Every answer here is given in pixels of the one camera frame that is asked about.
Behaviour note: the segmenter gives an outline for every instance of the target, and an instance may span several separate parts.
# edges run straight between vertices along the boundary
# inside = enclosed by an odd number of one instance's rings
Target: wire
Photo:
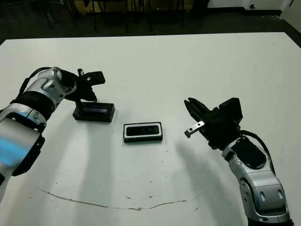
[[[21,96],[21,95],[24,93],[24,91],[25,91],[25,89],[26,89],[26,87],[27,87],[27,85],[28,85],[28,83],[29,83],[29,80],[30,80],[31,78],[33,78],[37,73],[39,73],[39,72],[41,72],[41,71],[44,71],[44,70],[46,70],[46,69],[49,69],[49,68],[50,68],[50,67],[40,67],[40,68],[38,68],[37,70],[35,70],[28,78],[26,78],[26,79],[24,80],[24,82],[22,83],[21,87],[20,87],[20,91],[19,91],[19,94],[18,94],[17,98],[18,98],[19,96]]]
[[[271,169],[273,171],[273,173],[276,175],[276,172],[275,172],[275,169],[274,169],[274,165],[273,165],[273,161],[272,161],[272,158],[271,158],[271,155],[269,153],[269,150],[267,148],[267,146],[265,145],[265,143],[263,142],[263,140],[260,139],[259,136],[257,136],[256,134],[250,132],[250,131],[247,131],[247,130],[241,130],[240,133],[242,135],[246,135],[246,136],[250,136],[250,137],[253,137],[254,139],[256,139],[259,144],[263,147],[263,150],[265,151],[265,153],[268,155],[270,161],[271,161]]]

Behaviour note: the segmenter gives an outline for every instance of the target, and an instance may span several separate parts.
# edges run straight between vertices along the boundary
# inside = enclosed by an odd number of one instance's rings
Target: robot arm
[[[96,101],[91,86],[104,82],[102,72],[77,76],[58,67],[39,68],[25,79],[16,99],[0,112],[0,201],[10,177],[27,172],[37,159],[45,141],[42,132],[61,101]]]
[[[190,115],[198,122],[185,131],[189,138],[199,131],[222,157],[238,180],[249,226],[293,226],[283,187],[276,177],[272,159],[263,141],[255,134],[240,130],[243,116],[238,98],[232,98],[209,110],[203,103],[184,101]],[[259,141],[263,150],[246,136]]]

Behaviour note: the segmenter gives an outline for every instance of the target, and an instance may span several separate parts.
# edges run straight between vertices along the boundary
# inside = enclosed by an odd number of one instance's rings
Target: white tabletop
[[[241,126],[269,147],[300,225],[300,59],[284,33],[5,41],[1,107],[35,69],[58,66],[102,70],[106,83],[94,91],[116,112],[111,124],[75,121],[75,104],[61,103],[34,166],[9,182],[0,225],[246,225],[221,152],[199,134],[184,135],[195,123],[188,97],[210,108],[240,98]],[[162,143],[123,143],[123,124],[149,121],[162,122]]]

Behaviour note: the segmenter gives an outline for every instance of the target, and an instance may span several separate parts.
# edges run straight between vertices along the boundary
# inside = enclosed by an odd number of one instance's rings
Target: brown stain line
[[[45,191],[43,190],[42,188],[39,188],[39,187],[36,187],[37,189],[39,189],[40,191],[44,192],[44,193],[47,193],[55,198],[58,198],[58,199],[62,199],[62,200],[66,200],[66,201],[71,201],[71,202],[77,202],[77,203],[82,203],[82,204],[87,204],[87,205],[91,205],[91,206],[98,206],[98,207],[103,207],[103,208],[108,208],[108,206],[104,206],[104,205],[99,205],[99,204],[95,204],[95,203],[89,203],[89,202],[83,202],[83,201],[78,201],[78,200],[73,200],[73,199],[67,199],[67,198],[64,198],[64,197],[61,197],[61,196],[58,196],[56,194],[52,194],[48,191]]]
[[[82,203],[82,204],[86,204],[86,205],[91,205],[91,206],[97,206],[97,207],[103,207],[103,208],[110,208],[110,209],[115,209],[115,210],[135,210],[135,211],[142,211],[142,210],[151,210],[151,209],[154,209],[156,207],[159,207],[159,206],[164,206],[164,205],[170,205],[170,204],[174,204],[174,203],[178,203],[178,202],[188,202],[189,200],[177,200],[177,201],[174,201],[174,202],[164,202],[164,203],[161,203],[161,204],[158,204],[158,205],[155,205],[155,206],[152,206],[152,207],[138,207],[138,208],[121,208],[121,207],[109,207],[109,206],[104,206],[104,205],[100,205],[100,204],[95,204],[95,203],[91,203],[91,202],[83,202],[83,201],[78,201],[78,200],[74,200],[74,199],[67,199],[67,198],[64,198],[64,197],[61,197],[61,196],[58,196],[56,194],[52,194],[48,191],[45,191],[43,190],[42,188],[39,188],[36,186],[37,189],[39,189],[40,191],[46,193],[46,194],[49,194],[53,197],[56,197],[58,199],[62,199],[62,200],[66,200],[66,201],[70,201],[70,202],[76,202],[76,203]],[[194,197],[193,199],[191,199],[190,201],[198,198],[199,196],[201,196],[204,192],[200,193],[199,195],[197,195],[196,197]]]

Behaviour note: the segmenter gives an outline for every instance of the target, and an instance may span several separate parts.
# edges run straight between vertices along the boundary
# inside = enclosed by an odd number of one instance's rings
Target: dark floor
[[[56,22],[50,15],[50,28],[41,5],[26,3],[0,8],[0,43],[5,39],[59,38],[91,36],[136,36],[168,34],[202,34],[229,32],[285,32],[301,47],[301,34],[278,16],[247,16],[243,12],[210,12],[203,17],[180,12],[129,13],[128,33],[120,13],[97,15],[98,31],[94,31],[93,15],[71,17],[66,7],[51,4]]]

